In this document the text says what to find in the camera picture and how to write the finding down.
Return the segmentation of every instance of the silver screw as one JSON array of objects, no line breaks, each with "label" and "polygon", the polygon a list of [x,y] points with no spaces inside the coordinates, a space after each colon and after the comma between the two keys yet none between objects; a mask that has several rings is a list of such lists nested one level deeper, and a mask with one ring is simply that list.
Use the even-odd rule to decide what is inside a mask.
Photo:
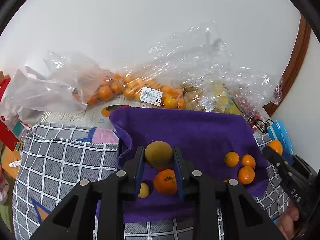
[{"label": "silver screw", "polygon": [[87,186],[89,184],[89,180],[88,179],[81,179],[81,181],[79,182],[79,184],[81,186]]},{"label": "silver screw", "polygon": [[126,172],[125,171],[117,171],[116,174],[117,174],[118,177],[123,177],[123,176],[126,175]]},{"label": "silver screw", "polygon": [[198,170],[194,170],[192,172],[192,175],[195,176],[195,177],[200,177],[202,175],[202,172],[201,171],[198,171]]},{"label": "silver screw", "polygon": [[238,185],[238,181],[236,179],[229,179],[228,182],[229,182],[229,184],[231,186],[237,186]]}]

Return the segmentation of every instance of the pink patch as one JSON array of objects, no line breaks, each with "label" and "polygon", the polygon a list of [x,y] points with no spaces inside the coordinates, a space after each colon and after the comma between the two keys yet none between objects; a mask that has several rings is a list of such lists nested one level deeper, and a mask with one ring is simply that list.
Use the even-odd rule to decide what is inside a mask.
[{"label": "pink patch", "polygon": [[92,137],[93,143],[118,143],[119,138],[109,129],[97,128]]}]

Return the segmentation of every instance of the purple cloth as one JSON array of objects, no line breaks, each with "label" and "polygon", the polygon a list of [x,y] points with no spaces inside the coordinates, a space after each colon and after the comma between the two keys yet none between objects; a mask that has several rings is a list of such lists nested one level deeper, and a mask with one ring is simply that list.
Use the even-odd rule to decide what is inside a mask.
[{"label": "purple cloth", "polygon": [[[118,159],[120,167],[132,159],[137,146],[165,141],[180,147],[185,159],[214,179],[237,179],[240,164],[227,167],[224,156],[234,151],[256,160],[255,179],[246,188],[252,196],[262,196],[268,185],[267,160],[262,157],[253,130],[242,116],[198,111],[128,107],[112,112],[110,121],[128,149]],[[152,185],[156,169],[145,164],[143,181]],[[161,195],[154,190],[147,198],[124,203],[124,222],[143,222],[192,215],[193,204],[182,202],[178,194]]]}]

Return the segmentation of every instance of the human hand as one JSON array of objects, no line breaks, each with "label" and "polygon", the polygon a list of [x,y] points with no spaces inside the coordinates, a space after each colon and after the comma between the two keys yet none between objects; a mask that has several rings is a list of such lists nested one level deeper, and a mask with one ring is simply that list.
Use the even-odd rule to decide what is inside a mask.
[{"label": "human hand", "polygon": [[293,222],[299,218],[299,210],[290,201],[289,208],[279,217],[277,227],[287,240],[294,236]]}]

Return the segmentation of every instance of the brown wooden frame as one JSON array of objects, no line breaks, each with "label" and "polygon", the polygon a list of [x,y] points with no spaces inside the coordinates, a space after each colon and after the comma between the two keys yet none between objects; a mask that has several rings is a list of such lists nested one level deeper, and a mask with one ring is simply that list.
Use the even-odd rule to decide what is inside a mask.
[{"label": "brown wooden frame", "polygon": [[264,106],[269,116],[276,111],[292,87],[306,56],[310,34],[311,27],[301,15],[296,43],[293,47],[290,61],[282,74],[282,99],[278,105],[270,102]]}]

